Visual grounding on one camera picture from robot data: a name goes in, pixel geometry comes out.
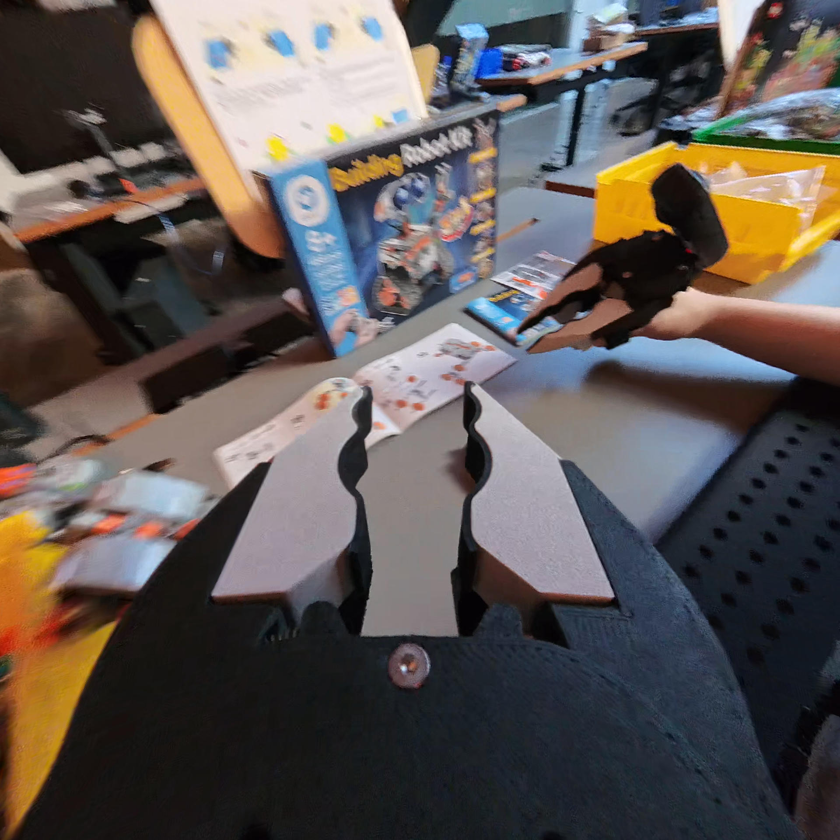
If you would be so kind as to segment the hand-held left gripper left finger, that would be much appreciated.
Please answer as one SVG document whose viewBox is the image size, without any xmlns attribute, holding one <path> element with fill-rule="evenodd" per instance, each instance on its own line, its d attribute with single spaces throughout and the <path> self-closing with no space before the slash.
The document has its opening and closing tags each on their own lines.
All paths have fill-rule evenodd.
<svg viewBox="0 0 840 840">
<path fill-rule="evenodd" d="M 273 605 L 298 627 L 310 605 L 364 624 L 371 540 L 358 485 L 368 467 L 372 392 L 354 386 L 270 461 L 212 590 L 222 605 Z"/>
</svg>

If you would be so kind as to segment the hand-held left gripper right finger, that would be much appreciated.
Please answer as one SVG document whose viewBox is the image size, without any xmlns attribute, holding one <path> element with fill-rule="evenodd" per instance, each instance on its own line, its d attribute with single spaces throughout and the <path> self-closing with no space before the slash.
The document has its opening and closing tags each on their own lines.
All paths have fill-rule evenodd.
<svg viewBox="0 0 840 840">
<path fill-rule="evenodd" d="M 612 607 L 615 592 L 562 458 L 475 382 L 465 384 L 465 498 L 455 567 L 458 633 L 511 606 L 529 635 L 555 606 Z"/>
</svg>

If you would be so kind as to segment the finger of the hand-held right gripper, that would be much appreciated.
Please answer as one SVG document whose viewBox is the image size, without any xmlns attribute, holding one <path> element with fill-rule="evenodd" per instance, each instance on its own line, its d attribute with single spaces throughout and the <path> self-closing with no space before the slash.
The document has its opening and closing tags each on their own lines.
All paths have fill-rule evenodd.
<svg viewBox="0 0 840 840">
<path fill-rule="evenodd" d="M 552 318 L 560 329 L 547 333 L 545 339 L 601 339 L 600 328 L 596 326 L 585 327 L 577 335 L 567 324 L 580 312 L 593 310 L 603 299 L 603 271 L 603 266 L 594 261 L 582 261 L 576 265 L 519 325 L 517 335 Z"/>
<path fill-rule="evenodd" d="M 556 322 L 557 329 L 540 335 L 527 348 L 527 353 L 544 354 L 567 348 L 587 349 L 592 345 L 595 332 L 633 313 L 634 310 L 624 300 L 614 298 L 602 299 L 588 311 L 584 311 L 577 302 L 571 303 L 560 312 L 548 316 Z"/>
</svg>

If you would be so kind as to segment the blue cover booklet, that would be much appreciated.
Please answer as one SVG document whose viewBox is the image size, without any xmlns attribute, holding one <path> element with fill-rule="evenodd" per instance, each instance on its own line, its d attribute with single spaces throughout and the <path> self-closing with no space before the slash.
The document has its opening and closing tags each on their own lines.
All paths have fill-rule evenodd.
<svg viewBox="0 0 840 840">
<path fill-rule="evenodd" d="M 530 317 L 540 302 L 519 290 L 503 288 L 487 297 L 470 301 L 464 312 L 510 344 L 528 349 L 542 336 L 561 328 L 554 318 L 545 318 L 535 327 L 519 332 L 522 322 Z"/>
</svg>

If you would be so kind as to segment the yellow plastic parts bin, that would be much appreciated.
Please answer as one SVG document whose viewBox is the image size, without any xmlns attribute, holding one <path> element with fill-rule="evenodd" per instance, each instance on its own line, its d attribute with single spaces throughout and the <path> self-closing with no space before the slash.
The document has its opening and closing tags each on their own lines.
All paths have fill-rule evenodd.
<svg viewBox="0 0 840 840">
<path fill-rule="evenodd" d="M 67 549 L 47 536 L 33 511 L 2 519 L 2 838 L 45 782 L 116 626 L 59 605 L 48 583 Z"/>
</svg>

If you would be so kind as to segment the person's right forearm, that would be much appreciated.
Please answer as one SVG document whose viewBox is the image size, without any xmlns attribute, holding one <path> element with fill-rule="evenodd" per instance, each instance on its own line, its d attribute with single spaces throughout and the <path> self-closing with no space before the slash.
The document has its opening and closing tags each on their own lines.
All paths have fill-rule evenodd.
<svg viewBox="0 0 840 840">
<path fill-rule="evenodd" d="M 696 290 L 689 336 L 809 380 L 839 386 L 839 309 Z"/>
</svg>

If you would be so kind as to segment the person's right hand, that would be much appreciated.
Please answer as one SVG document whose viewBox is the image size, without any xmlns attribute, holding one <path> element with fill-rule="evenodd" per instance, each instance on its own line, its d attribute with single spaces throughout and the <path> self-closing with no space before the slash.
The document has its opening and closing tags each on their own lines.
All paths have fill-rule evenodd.
<svg viewBox="0 0 840 840">
<path fill-rule="evenodd" d="M 706 296 L 693 288 L 677 293 L 670 305 L 632 332 L 632 338 L 672 341 L 692 338 L 706 317 Z"/>
</svg>

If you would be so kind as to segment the clear plastic bags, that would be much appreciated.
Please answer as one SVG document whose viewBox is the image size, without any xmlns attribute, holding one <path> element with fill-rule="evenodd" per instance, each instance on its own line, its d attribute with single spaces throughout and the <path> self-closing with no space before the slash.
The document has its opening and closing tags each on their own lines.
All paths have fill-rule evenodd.
<svg viewBox="0 0 840 840">
<path fill-rule="evenodd" d="M 701 162 L 698 172 L 712 194 L 793 207 L 803 224 L 808 224 L 816 209 L 837 193 L 835 187 L 825 182 L 824 166 L 769 175 L 748 175 L 737 162 L 722 167 Z"/>
</svg>

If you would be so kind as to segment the open instruction booklet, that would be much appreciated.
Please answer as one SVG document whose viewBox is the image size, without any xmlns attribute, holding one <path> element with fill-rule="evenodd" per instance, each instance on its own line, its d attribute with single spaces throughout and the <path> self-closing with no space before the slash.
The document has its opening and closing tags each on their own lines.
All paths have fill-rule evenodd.
<svg viewBox="0 0 840 840">
<path fill-rule="evenodd" d="M 371 389 L 373 400 L 371 431 L 365 439 L 371 448 L 459 399 L 467 382 L 482 384 L 514 364 L 510 353 L 452 322 L 351 377 L 321 381 L 266 423 L 216 448 L 213 460 L 231 489 L 364 386 Z"/>
</svg>

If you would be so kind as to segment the green tray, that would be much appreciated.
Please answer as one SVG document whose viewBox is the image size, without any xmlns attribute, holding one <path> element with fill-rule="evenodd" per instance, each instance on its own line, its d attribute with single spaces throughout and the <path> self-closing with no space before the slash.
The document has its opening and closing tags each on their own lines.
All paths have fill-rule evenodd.
<svg viewBox="0 0 840 840">
<path fill-rule="evenodd" d="M 829 140 L 820 140 L 802 132 L 792 131 L 784 126 L 768 129 L 748 129 L 744 126 L 729 129 L 708 127 L 693 132 L 691 142 L 804 154 L 839 155 L 837 136 Z"/>
</svg>

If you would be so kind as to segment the blue robot kit box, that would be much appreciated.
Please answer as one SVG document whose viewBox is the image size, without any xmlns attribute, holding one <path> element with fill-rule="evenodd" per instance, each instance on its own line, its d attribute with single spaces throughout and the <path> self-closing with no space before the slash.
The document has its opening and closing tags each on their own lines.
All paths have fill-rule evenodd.
<svg viewBox="0 0 840 840">
<path fill-rule="evenodd" d="M 500 117 L 474 102 L 255 173 L 332 358 L 494 274 Z"/>
</svg>

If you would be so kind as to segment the grey orange toy robot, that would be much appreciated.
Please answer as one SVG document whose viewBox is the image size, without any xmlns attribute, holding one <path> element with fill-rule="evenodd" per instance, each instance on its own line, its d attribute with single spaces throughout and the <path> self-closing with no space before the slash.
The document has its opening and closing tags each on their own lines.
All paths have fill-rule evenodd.
<svg viewBox="0 0 840 840">
<path fill-rule="evenodd" d="M 218 495 L 167 466 L 69 455 L 2 465 L 3 658 L 89 622 L 89 601 L 134 597 L 213 509 Z"/>
</svg>

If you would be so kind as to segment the clear bag of parts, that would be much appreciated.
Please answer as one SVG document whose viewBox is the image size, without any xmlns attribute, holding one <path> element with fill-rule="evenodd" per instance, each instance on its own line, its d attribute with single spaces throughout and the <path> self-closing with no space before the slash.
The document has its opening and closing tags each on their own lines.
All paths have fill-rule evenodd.
<svg viewBox="0 0 840 840">
<path fill-rule="evenodd" d="M 658 141 L 679 144 L 745 145 L 750 141 L 788 144 L 837 144 L 839 89 L 796 92 L 753 104 L 718 119 L 715 105 L 665 119 L 658 127 Z"/>
</svg>

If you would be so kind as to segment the wooden background table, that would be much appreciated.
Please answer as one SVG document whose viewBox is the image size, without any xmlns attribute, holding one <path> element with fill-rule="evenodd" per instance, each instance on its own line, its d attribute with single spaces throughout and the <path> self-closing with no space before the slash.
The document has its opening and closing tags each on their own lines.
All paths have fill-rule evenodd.
<svg viewBox="0 0 840 840">
<path fill-rule="evenodd" d="M 552 49 L 547 64 L 525 70 L 502 71 L 480 78 L 478 82 L 494 96 L 505 100 L 519 97 L 529 106 L 555 102 L 569 92 L 575 95 L 564 163 L 550 167 L 552 172 L 557 172 L 571 167 L 575 161 L 586 89 L 599 81 L 624 78 L 629 60 L 647 51 L 648 42 L 645 40 L 629 41 L 597 52 Z"/>
</svg>

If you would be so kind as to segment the colourful printed box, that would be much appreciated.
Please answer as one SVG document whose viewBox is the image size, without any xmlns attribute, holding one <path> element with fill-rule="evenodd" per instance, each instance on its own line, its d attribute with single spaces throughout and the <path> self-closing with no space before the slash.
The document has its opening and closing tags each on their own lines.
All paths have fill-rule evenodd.
<svg viewBox="0 0 840 840">
<path fill-rule="evenodd" d="M 726 72 L 718 117 L 838 87 L 838 1 L 720 2 L 719 36 Z"/>
</svg>

